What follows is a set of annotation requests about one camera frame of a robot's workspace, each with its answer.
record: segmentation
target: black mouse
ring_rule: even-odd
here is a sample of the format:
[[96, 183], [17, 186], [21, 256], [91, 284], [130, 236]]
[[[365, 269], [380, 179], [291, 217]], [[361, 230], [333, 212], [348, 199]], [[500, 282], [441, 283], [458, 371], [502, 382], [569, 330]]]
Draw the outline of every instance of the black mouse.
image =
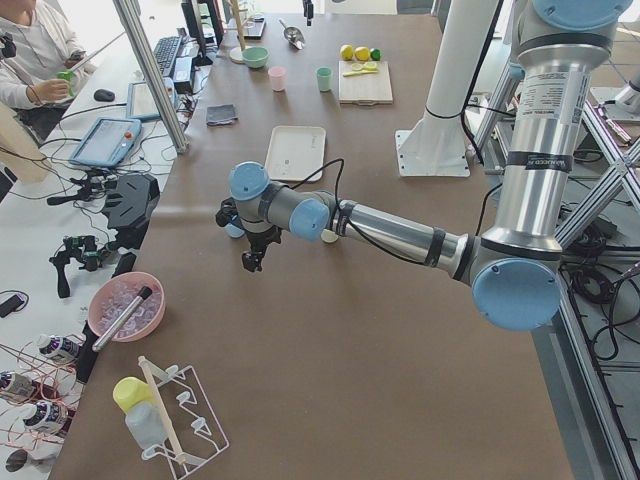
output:
[[110, 90], [99, 88], [93, 93], [93, 99], [96, 102], [113, 102], [116, 98], [116, 94]]

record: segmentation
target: white pillar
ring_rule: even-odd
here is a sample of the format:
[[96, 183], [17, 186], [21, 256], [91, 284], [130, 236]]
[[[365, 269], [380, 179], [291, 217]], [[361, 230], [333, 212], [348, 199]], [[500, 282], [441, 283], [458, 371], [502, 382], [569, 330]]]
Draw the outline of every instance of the white pillar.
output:
[[[428, 109], [460, 113], [499, 0], [453, 0], [427, 98]], [[426, 109], [413, 130], [396, 132], [401, 176], [468, 177], [460, 118]]]

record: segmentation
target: bowl of ice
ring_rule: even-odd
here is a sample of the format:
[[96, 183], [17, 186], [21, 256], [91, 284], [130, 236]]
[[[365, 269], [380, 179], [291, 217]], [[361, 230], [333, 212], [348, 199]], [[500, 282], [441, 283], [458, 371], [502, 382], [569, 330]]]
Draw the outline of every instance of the bowl of ice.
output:
[[93, 333], [101, 336], [145, 286], [151, 289], [151, 295], [133, 312], [112, 340], [133, 342], [153, 332], [164, 315], [162, 284], [149, 273], [128, 272], [105, 283], [91, 300], [88, 321]]

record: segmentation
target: cup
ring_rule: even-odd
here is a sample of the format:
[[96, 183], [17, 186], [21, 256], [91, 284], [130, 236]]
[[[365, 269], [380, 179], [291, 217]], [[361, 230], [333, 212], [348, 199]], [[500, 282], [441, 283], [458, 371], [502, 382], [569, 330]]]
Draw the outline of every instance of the cup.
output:
[[316, 70], [316, 78], [318, 79], [318, 89], [321, 92], [328, 92], [331, 90], [331, 77], [333, 72], [329, 67], [320, 67]]
[[284, 67], [271, 67], [267, 73], [269, 74], [269, 82], [273, 91], [281, 92], [284, 90], [287, 70]]

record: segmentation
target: black keyboard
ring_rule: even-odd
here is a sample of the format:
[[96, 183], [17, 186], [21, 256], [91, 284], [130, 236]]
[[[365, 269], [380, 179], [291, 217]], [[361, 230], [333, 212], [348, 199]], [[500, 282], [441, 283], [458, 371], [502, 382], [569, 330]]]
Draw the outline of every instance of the black keyboard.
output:
[[173, 75], [173, 67], [176, 64], [180, 46], [180, 37], [164, 37], [158, 40], [156, 48], [153, 49], [153, 54], [156, 57], [156, 61], [160, 67], [160, 73], [163, 77]]

